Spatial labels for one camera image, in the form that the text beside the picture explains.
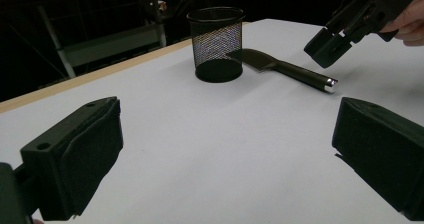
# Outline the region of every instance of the human hand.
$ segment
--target human hand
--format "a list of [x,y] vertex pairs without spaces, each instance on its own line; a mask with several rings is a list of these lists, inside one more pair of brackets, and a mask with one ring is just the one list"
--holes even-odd
[[395,38],[405,46],[424,46],[424,0],[413,0],[408,7],[380,32],[398,30]]

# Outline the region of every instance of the white tabletop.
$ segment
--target white tabletop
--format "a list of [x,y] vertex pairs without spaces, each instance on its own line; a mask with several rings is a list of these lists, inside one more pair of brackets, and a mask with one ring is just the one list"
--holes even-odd
[[410,223],[334,156],[331,139],[344,96],[424,125],[424,52],[372,34],[322,69],[303,51],[320,29],[253,22],[243,47],[338,79],[334,94],[247,67],[234,81],[202,82],[187,46],[0,114],[0,161],[16,168],[32,139],[83,104],[117,96],[124,148],[68,223]]

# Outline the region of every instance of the pen holder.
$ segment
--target pen holder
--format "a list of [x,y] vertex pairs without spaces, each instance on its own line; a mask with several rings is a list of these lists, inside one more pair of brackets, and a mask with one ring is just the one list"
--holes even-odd
[[187,14],[197,78],[220,83],[242,74],[243,18],[243,10],[234,7],[205,8]]

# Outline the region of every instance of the cup rim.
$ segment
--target cup rim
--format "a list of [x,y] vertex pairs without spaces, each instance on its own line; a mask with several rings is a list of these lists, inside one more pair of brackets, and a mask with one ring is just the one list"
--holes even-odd
[[[194,14],[199,12],[205,12],[205,11],[217,10],[217,9],[227,9],[227,10],[231,9],[231,10],[238,11],[239,13],[238,15],[235,15],[234,17],[231,17],[231,18],[220,18],[220,19],[198,19],[198,18],[192,17]],[[245,17],[245,14],[242,9],[237,7],[218,6],[218,7],[208,7],[208,8],[202,8],[202,9],[191,11],[187,14],[186,17],[190,22],[195,22],[195,23],[221,23],[221,22],[228,22],[228,21],[235,21],[235,20],[242,19]]]

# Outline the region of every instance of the spatula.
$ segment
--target spatula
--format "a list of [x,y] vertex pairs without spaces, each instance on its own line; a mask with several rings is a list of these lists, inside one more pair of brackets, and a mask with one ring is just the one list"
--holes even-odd
[[258,50],[243,48],[242,60],[244,64],[250,66],[259,73],[267,70],[274,70],[315,87],[318,90],[328,93],[334,93],[336,91],[335,87],[338,80],[291,63],[278,60]]

